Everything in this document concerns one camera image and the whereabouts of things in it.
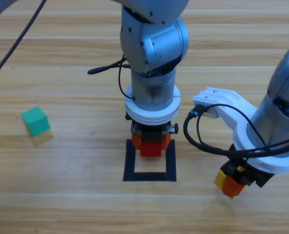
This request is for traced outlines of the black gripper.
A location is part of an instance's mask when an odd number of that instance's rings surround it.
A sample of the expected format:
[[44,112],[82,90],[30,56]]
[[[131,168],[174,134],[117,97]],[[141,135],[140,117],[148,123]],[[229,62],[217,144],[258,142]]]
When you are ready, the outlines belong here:
[[132,119],[128,113],[125,118],[132,121],[132,143],[136,150],[141,149],[141,141],[161,142],[162,150],[166,150],[171,142],[171,135],[179,131],[178,123],[172,124],[170,121],[161,125],[145,125]]
[[222,192],[230,199],[236,198],[247,185],[255,182],[262,188],[272,178],[272,173],[254,168],[243,158],[231,158],[221,166],[221,171],[226,175]]

